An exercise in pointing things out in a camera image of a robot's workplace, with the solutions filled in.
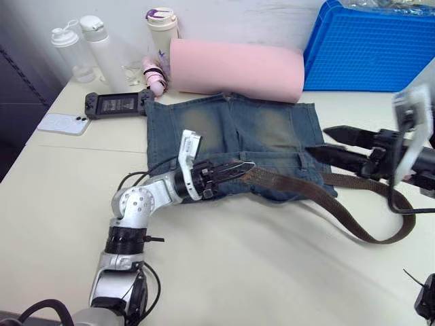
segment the screen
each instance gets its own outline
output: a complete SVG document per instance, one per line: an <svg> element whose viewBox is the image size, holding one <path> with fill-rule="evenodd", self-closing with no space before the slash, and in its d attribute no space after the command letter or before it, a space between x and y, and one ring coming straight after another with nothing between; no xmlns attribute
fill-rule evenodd
<svg viewBox="0 0 435 326"><path fill-rule="evenodd" d="M118 114L137 112L137 95L101 96L97 114Z"/></svg>

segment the white water bottle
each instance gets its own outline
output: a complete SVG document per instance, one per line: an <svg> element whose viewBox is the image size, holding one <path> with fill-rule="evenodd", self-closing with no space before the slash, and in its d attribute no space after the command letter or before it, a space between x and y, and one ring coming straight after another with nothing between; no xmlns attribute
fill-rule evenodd
<svg viewBox="0 0 435 326"><path fill-rule="evenodd" d="M172 39L179 38L177 16L171 8L148 10L145 18L157 50L158 60L167 77L170 76L169 49Z"/></svg>
<svg viewBox="0 0 435 326"><path fill-rule="evenodd" d="M71 20L63 29L54 29L52 44L59 51L76 80L80 83L88 83L95 78L94 70L86 62L86 49L83 41L76 32L69 29L77 23L78 20Z"/></svg>
<svg viewBox="0 0 435 326"><path fill-rule="evenodd" d="M83 36L88 41L101 73L112 92L129 92L124 69L111 47L104 23L96 16L84 16L80 18L80 26L82 27Z"/></svg>

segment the blue denim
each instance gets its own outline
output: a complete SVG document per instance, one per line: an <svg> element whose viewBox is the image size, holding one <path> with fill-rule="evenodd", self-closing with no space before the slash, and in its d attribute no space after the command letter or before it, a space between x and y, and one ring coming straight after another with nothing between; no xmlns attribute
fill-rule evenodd
<svg viewBox="0 0 435 326"><path fill-rule="evenodd" d="M314 104L217 94L174 105L149 102L146 113L149 167L177 156L181 134L188 129L203 136L197 162L207 159L218 165L233 159L252 161L273 172L314 182L336 196L319 174L330 172L330 167L315 161L304 150L324 143ZM176 168L174 159L152 174ZM297 194L276 192L240 180L221 184L215 198L243 192L274 202L303 199Z"/></svg>

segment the pink cylinder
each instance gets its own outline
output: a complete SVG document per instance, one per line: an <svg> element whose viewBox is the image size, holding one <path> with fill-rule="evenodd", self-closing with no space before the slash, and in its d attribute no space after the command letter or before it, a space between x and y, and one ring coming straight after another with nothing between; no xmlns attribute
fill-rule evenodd
<svg viewBox="0 0 435 326"><path fill-rule="evenodd" d="M296 103L304 86L302 50L171 40L172 86L181 92L236 92Z"/></svg>

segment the table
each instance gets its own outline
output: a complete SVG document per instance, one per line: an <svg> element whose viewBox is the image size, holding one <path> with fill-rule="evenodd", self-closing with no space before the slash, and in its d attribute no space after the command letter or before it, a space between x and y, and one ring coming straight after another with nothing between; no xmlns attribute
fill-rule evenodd
<svg viewBox="0 0 435 326"><path fill-rule="evenodd" d="M71 81L50 112L82 114L84 96L105 87ZM171 92L161 101L197 96ZM300 102L316 104L322 128L394 128L390 94L305 92ZM122 176L146 165L145 151L140 117L93 121L80 137L34 132L0 185L0 310L22 312L46 298L71 313L86 307L111 197ZM415 207L435 205L410 185L398 189ZM338 193L374 236L399 228L384 199ZM144 325L425 325L413 310L419 286L402 269L420 280L434 271L433 215L418 216L401 242L379 246L350 240L312 202L240 195L161 209L149 233L166 242L145 247L163 288Z"/></svg>

